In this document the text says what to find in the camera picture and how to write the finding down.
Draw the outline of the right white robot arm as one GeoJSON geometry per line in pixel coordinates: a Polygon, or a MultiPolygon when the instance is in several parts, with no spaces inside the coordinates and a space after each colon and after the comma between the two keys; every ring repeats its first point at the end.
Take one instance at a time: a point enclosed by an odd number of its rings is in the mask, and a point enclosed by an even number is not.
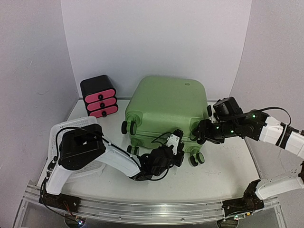
{"type": "MultiPolygon", "coordinates": [[[[297,157],[304,156],[304,132],[285,124],[263,110],[253,110],[245,114],[226,115],[201,120],[192,130],[190,139],[198,144],[209,141],[214,144],[224,143],[226,138],[250,138],[275,145],[297,157]]],[[[239,200],[243,210],[250,210],[260,200],[272,196],[303,189],[304,172],[290,171],[285,176],[258,180],[254,184],[254,193],[249,192],[239,200]]]]}

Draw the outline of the green hard-shell suitcase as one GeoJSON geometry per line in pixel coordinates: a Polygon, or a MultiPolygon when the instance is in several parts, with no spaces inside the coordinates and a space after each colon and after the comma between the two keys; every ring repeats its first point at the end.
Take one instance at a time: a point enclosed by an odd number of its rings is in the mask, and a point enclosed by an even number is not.
{"type": "Polygon", "coordinates": [[[202,146],[193,135],[201,120],[207,119],[207,96],[203,84],[192,79],[146,76],[138,84],[126,110],[122,134],[129,134],[128,150],[154,149],[165,143],[177,129],[183,131],[183,150],[193,166],[205,162],[202,146]]]}

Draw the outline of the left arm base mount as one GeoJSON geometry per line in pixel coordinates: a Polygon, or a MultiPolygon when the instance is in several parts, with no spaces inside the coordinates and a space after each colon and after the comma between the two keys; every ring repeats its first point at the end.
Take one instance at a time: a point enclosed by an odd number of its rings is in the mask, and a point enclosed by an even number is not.
{"type": "Polygon", "coordinates": [[[59,195],[43,193],[39,197],[39,203],[43,204],[47,208],[60,209],[69,212],[78,212],[80,201],[81,199],[79,197],[62,193],[59,195]]]}

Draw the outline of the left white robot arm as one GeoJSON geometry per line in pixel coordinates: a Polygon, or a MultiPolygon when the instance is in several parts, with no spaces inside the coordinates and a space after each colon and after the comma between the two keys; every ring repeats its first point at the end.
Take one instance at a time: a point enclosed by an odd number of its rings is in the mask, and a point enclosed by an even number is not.
{"type": "Polygon", "coordinates": [[[58,131],[61,141],[55,141],[56,155],[47,168],[41,185],[45,199],[52,207],[64,203],[62,188],[72,173],[92,162],[109,165],[134,181],[160,181],[173,166],[180,167],[184,159],[183,131],[176,129],[150,153],[132,155],[104,138],[102,127],[95,123],[85,127],[65,127],[58,131]]]}

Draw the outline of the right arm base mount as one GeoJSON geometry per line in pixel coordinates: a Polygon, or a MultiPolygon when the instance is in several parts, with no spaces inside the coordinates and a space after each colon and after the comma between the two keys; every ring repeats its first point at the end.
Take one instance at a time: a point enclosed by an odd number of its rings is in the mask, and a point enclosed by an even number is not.
{"type": "Polygon", "coordinates": [[[236,199],[229,199],[222,202],[222,208],[226,218],[254,212],[264,208],[264,201],[260,199],[254,191],[245,192],[243,197],[236,199]]]}

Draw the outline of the white perforated plastic basket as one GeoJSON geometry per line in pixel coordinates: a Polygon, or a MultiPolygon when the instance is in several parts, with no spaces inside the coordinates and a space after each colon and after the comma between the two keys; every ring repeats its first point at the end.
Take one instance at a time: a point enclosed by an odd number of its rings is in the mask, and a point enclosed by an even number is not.
{"type": "MultiPolygon", "coordinates": [[[[50,130],[49,143],[48,143],[48,157],[44,169],[47,170],[49,163],[53,160],[53,158],[57,154],[57,150],[56,150],[57,132],[67,127],[83,128],[91,124],[97,124],[97,119],[95,117],[82,117],[54,125],[50,130]]],[[[83,167],[82,169],[71,174],[67,180],[67,183],[79,181],[81,178],[86,176],[91,176],[91,175],[100,176],[103,173],[104,168],[105,168],[104,163],[93,161],[90,164],[83,167]]]]}

